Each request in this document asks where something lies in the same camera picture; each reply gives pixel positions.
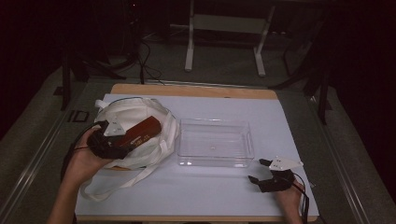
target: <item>human hand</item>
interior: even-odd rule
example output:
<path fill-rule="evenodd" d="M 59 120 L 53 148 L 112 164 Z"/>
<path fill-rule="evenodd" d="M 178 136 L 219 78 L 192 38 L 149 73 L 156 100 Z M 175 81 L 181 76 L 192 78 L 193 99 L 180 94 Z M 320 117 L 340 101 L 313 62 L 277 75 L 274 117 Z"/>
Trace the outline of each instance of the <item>human hand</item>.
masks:
<path fill-rule="evenodd" d="M 89 129 L 79 139 L 72 159 L 67 165 L 63 182 L 76 187 L 92 178 L 103 166 L 113 160 L 102 159 L 95 156 L 88 147 L 87 141 L 97 129 Z"/>
<path fill-rule="evenodd" d="M 293 183 L 298 188 L 304 189 L 303 185 L 297 180 L 294 180 Z M 301 195 L 302 193 L 294 186 L 291 186 L 291 188 L 286 190 L 275 192 L 276 200 L 282 208 L 285 218 L 289 224 L 303 223 L 299 213 Z"/>

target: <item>wooden table edge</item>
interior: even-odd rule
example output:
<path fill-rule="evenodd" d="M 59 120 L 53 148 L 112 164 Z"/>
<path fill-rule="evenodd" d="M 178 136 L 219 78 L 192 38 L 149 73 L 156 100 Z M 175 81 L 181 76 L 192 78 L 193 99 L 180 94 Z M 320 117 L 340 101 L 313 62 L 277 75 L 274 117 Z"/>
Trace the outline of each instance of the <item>wooden table edge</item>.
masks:
<path fill-rule="evenodd" d="M 195 96 L 240 99 L 273 99 L 277 100 L 272 90 L 257 90 L 230 87 L 182 86 L 182 85 L 141 85 L 115 84 L 111 94 L 140 94 L 163 96 Z"/>
<path fill-rule="evenodd" d="M 152 221 L 152 222 L 270 222 L 284 221 L 283 217 L 268 216 L 77 216 L 78 221 Z M 318 217 L 308 216 L 308 222 L 316 221 Z"/>

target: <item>metal frame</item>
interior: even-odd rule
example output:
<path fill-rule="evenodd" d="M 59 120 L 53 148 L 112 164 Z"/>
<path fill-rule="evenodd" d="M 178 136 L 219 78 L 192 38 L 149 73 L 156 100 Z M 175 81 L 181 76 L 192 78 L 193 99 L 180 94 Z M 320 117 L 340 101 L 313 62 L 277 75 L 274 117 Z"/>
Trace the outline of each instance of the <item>metal frame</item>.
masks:
<path fill-rule="evenodd" d="M 317 115 L 317 103 L 315 97 L 311 97 L 309 103 L 310 110 L 312 111 L 314 116 Z M 320 119 L 316 119 L 316 121 L 318 123 L 318 127 L 321 129 L 321 132 L 323 134 L 323 139 L 329 148 L 330 154 L 332 156 L 331 161 L 334 171 L 337 174 L 338 179 L 340 180 L 341 187 L 343 188 L 353 215 L 355 216 L 358 223 L 370 223 L 370 219 L 368 218 L 367 213 L 363 205 L 361 204 L 361 199 L 359 198 L 359 195 L 355 190 L 355 186 L 353 185 L 352 180 L 347 173 L 345 164 L 341 160 L 339 149 L 335 146 L 334 141 L 332 140 L 332 136 L 329 133 L 326 125 L 323 125 Z"/>
<path fill-rule="evenodd" d="M 22 171 L 14 188 L 8 195 L 6 201 L 0 207 L 0 224 L 6 224 L 8 220 L 11 218 L 11 216 L 14 214 L 14 212 L 17 210 L 18 205 L 21 203 L 26 192 L 32 185 L 41 165 L 46 159 L 46 156 L 49 154 L 50 149 L 54 144 L 55 139 L 58 136 L 58 133 L 61 130 L 62 125 L 67 120 L 67 115 L 70 114 L 72 108 L 74 107 L 76 101 L 78 100 L 78 97 L 82 94 L 85 85 L 86 84 L 84 84 L 81 87 L 79 87 L 78 85 L 76 87 L 75 94 L 73 94 L 71 100 L 67 102 L 64 110 L 58 116 L 56 121 L 53 123 L 47 136 L 41 143 L 40 148 L 37 149 L 37 152 L 35 153 L 33 158 L 30 160 L 30 162 L 26 165 L 26 167 Z"/>
<path fill-rule="evenodd" d="M 264 65 L 262 62 L 262 47 L 265 38 L 268 35 L 268 30 L 271 25 L 271 20 L 274 16 L 275 6 L 271 6 L 266 20 L 252 19 L 252 18 L 236 18 L 224 16 L 209 16 L 203 14 L 194 14 L 194 0 L 190 0 L 190 25 L 189 25 L 189 45 L 187 47 L 186 64 L 184 69 L 186 72 L 192 71 L 192 60 L 194 54 L 194 29 L 201 30 L 215 30 L 228 32 L 241 32 L 250 34 L 260 34 L 261 39 L 259 44 L 253 49 L 256 61 L 258 75 L 265 76 Z"/>

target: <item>table leg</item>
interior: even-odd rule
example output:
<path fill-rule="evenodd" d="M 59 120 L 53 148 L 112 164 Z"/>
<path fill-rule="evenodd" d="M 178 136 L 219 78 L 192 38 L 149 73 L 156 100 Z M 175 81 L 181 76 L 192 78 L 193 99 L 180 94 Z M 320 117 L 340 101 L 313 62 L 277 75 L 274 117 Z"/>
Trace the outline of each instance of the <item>table leg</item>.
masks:
<path fill-rule="evenodd" d="M 194 0 L 190 0 L 190 26 L 189 26 L 189 45 L 187 48 L 187 57 L 186 57 L 186 65 L 184 70 L 186 72 L 190 72 L 192 70 L 192 58 L 194 56 L 194 40 L 193 40 L 193 32 L 194 32 Z"/>
<path fill-rule="evenodd" d="M 61 110 L 65 110 L 67 105 L 70 102 L 70 67 L 68 61 L 68 51 L 64 49 L 63 56 L 62 56 L 62 108 Z"/>
<path fill-rule="evenodd" d="M 270 12 L 268 13 L 267 20 L 264 26 L 262 27 L 262 38 L 259 42 L 259 45 L 253 49 L 254 58 L 256 59 L 257 71 L 260 77 L 265 77 L 264 64 L 262 63 L 262 46 L 264 45 L 265 38 L 268 35 L 268 30 L 271 25 L 271 20 L 274 16 L 274 11 L 275 11 L 275 6 L 272 6 Z"/>

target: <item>brown leather item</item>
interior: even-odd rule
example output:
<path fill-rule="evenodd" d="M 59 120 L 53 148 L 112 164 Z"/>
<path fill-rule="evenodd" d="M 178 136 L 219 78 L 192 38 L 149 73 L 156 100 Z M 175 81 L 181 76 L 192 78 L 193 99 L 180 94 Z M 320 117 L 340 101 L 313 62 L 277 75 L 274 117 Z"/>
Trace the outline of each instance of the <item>brown leather item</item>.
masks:
<path fill-rule="evenodd" d="M 161 123 L 150 116 L 130 128 L 120 140 L 114 143 L 114 145 L 116 147 L 128 147 L 130 150 L 135 149 L 147 142 L 150 138 L 159 134 L 161 130 Z"/>

